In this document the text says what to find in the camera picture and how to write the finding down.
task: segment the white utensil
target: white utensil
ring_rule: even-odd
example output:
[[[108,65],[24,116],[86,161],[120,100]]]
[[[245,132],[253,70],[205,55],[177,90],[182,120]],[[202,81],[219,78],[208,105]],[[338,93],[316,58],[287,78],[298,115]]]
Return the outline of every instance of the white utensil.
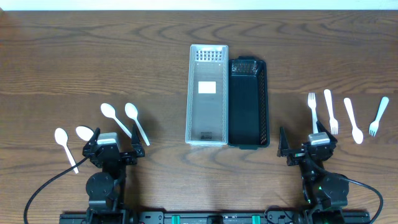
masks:
[[[131,138],[130,131],[125,127],[125,125],[122,124],[122,122],[120,122],[120,120],[117,119],[116,112],[115,112],[113,106],[111,106],[107,103],[103,103],[103,104],[101,104],[101,111],[107,118],[113,118],[117,122],[117,124],[120,126],[120,128]]]
[[[354,111],[353,111],[353,105],[351,104],[351,100],[349,98],[344,98],[344,104],[346,105],[346,109],[347,109],[347,113],[348,113],[348,116],[349,116],[349,120],[351,121],[351,124],[353,125],[354,141],[357,144],[361,144],[362,141],[363,141],[363,133],[356,126],[355,117],[354,117]]]
[[[136,122],[136,124],[138,126],[138,130],[141,133],[142,138],[144,139],[147,146],[149,146],[149,141],[148,141],[147,135],[145,134],[144,130],[142,129],[142,127],[139,124],[138,119],[137,119],[137,116],[138,116],[137,108],[132,103],[126,103],[124,110],[126,111],[127,116]]]
[[[386,96],[384,96],[381,99],[380,106],[379,106],[379,111],[377,112],[376,119],[371,123],[371,125],[369,127],[369,134],[371,136],[375,136],[376,135],[377,129],[379,129],[379,121],[381,119],[381,116],[384,113],[384,110],[387,107],[388,102],[389,102],[389,99]]]
[[[337,134],[338,133],[338,122],[335,119],[335,116],[333,115],[333,105],[331,103],[331,91],[326,89],[323,91],[323,94],[326,99],[326,105],[328,106],[328,111],[329,111],[329,123],[330,123],[330,131],[331,134]]]
[[[93,136],[94,132],[86,126],[79,126],[76,128],[76,134],[84,141],[89,141]]]
[[[70,153],[70,150],[67,146],[67,142],[68,142],[68,134],[66,133],[66,131],[62,128],[57,128],[55,130],[55,141],[63,146],[63,148],[65,149],[65,152],[67,153],[70,165],[74,166],[76,165],[75,160],[73,159],[72,154]],[[76,168],[73,169],[75,171],[75,173],[79,173],[79,170]]]
[[[318,127],[317,127],[317,111],[315,108],[317,108],[317,101],[315,99],[315,93],[309,93],[308,94],[308,106],[311,108],[312,112],[312,131],[314,134],[318,133]]]

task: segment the plastic spoon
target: plastic spoon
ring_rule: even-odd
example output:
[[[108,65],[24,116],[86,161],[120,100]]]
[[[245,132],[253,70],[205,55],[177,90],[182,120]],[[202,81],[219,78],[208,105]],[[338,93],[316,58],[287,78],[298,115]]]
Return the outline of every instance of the plastic spoon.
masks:
[[[77,127],[76,133],[77,133],[77,136],[79,136],[79,138],[81,138],[84,141],[89,141],[94,134],[93,130],[91,130],[90,128],[87,128],[86,126]]]
[[[111,106],[107,103],[103,103],[103,104],[101,104],[101,111],[104,114],[104,116],[106,116],[107,118],[113,118],[117,122],[117,124],[120,126],[120,128],[131,138],[130,131],[125,127],[125,125],[122,124],[122,122],[120,122],[120,120],[118,120],[116,118],[116,112],[115,112],[113,106]]]
[[[363,141],[363,133],[356,126],[355,118],[354,118],[353,105],[351,104],[351,100],[349,98],[344,98],[344,104],[346,105],[346,109],[347,109],[347,113],[348,113],[348,116],[349,116],[349,120],[351,121],[351,124],[353,125],[354,141],[357,144],[361,144],[362,141]]]
[[[127,116],[136,122],[138,130],[141,133],[142,138],[144,139],[147,146],[149,146],[149,141],[148,141],[147,135],[145,134],[144,130],[142,129],[142,127],[139,124],[138,119],[137,119],[137,116],[138,116],[137,108],[132,103],[126,103],[124,110],[126,111]]]
[[[67,142],[68,142],[68,134],[66,133],[66,131],[62,128],[57,128],[55,130],[55,141],[63,146],[63,148],[65,149],[65,152],[67,153],[70,165],[74,166],[76,165],[75,160],[73,159],[72,154],[70,153],[70,150],[67,146]],[[75,173],[79,173],[79,170],[76,168],[73,169],[75,171]]]

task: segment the white fork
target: white fork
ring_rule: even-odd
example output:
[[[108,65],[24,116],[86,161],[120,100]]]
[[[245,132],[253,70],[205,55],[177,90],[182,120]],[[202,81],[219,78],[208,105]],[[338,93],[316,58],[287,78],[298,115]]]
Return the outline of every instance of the white fork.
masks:
[[[318,133],[318,127],[317,127],[317,111],[315,108],[317,107],[317,101],[315,99],[315,93],[309,93],[308,94],[308,106],[311,108],[312,111],[312,131],[314,134]]]
[[[326,89],[323,91],[323,94],[325,96],[326,99],[326,105],[328,106],[328,111],[329,111],[329,123],[330,123],[330,131],[331,134],[337,134],[338,132],[338,122],[335,119],[335,116],[333,115],[333,106],[331,103],[331,91]]]
[[[376,119],[375,119],[375,120],[371,123],[371,125],[369,126],[369,134],[370,134],[371,136],[373,136],[373,137],[376,135],[376,132],[377,132],[377,130],[379,129],[379,121],[380,121],[380,119],[381,119],[381,116],[382,116],[383,113],[384,113],[384,110],[385,110],[386,107],[387,107],[388,101],[389,101],[389,99],[388,99],[388,97],[386,97],[386,96],[384,96],[384,97],[381,99],[380,106],[379,106],[379,111],[377,112]]]

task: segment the white label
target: white label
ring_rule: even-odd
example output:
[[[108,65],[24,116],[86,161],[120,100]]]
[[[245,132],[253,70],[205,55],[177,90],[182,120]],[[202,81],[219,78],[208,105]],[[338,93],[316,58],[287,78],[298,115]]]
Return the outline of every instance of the white label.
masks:
[[[198,82],[199,93],[216,93],[216,82]]]

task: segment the wood grain surface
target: wood grain surface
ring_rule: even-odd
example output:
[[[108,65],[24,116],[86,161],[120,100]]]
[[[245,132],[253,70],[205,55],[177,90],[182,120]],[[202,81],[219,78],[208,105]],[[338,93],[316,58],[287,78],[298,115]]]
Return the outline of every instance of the wood grain surface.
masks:
[[[229,45],[229,57],[267,62],[271,145],[257,151],[185,144],[191,44]],[[128,126],[134,103],[151,145],[129,167],[126,202],[135,209],[265,210],[305,203],[298,167],[276,156],[279,127],[291,146],[312,130],[308,92],[328,126],[323,90],[333,94],[340,123],[326,169],[377,188],[384,209],[376,223],[398,223],[397,11],[5,12],[0,20],[0,223],[22,223],[29,197],[69,168],[54,131],[64,128],[76,161],[84,142],[79,125],[116,131],[105,118],[112,104]],[[382,96],[390,103],[376,137],[368,134]],[[343,104],[350,97],[364,142],[355,144]],[[33,201],[31,223],[58,223],[59,214],[85,211],[89,162]],[[350,185],[348,208],[379,205],[375,194]]]

